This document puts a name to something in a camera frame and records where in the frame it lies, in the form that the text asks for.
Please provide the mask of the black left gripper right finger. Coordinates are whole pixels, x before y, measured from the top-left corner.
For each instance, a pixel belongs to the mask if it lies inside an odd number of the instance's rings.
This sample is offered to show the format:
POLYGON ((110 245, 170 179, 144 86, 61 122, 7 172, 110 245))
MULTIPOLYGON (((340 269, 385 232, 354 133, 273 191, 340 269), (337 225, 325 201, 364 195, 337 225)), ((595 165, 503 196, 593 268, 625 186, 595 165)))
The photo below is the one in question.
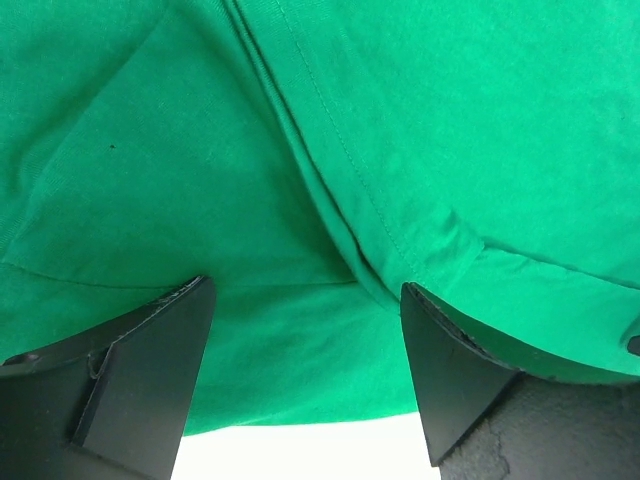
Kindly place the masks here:
POLYGON ((639 380, 547 353, 401 292, 429 460, 445 479, 635 479, 639 380))

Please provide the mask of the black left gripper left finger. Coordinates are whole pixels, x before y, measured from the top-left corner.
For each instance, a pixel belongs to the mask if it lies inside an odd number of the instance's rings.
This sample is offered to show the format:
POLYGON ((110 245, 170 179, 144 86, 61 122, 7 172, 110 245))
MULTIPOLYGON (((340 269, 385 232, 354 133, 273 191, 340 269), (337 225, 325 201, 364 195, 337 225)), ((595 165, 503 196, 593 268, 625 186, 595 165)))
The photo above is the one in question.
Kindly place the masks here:
POLYGON ((168 479, 208 340, 208 277, 1 365, 1 477, 168 479))

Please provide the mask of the green t shirt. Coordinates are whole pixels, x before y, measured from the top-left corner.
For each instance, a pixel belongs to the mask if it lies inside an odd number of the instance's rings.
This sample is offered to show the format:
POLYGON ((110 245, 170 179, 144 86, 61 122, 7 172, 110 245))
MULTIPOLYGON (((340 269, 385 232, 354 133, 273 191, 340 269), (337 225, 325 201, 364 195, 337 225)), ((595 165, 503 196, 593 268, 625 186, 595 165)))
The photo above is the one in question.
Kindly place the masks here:
POLYGON ((5 1, 1 354, 198 275, 191 434, 416 408, 414 282, 636 378, 635 1, 5 1))

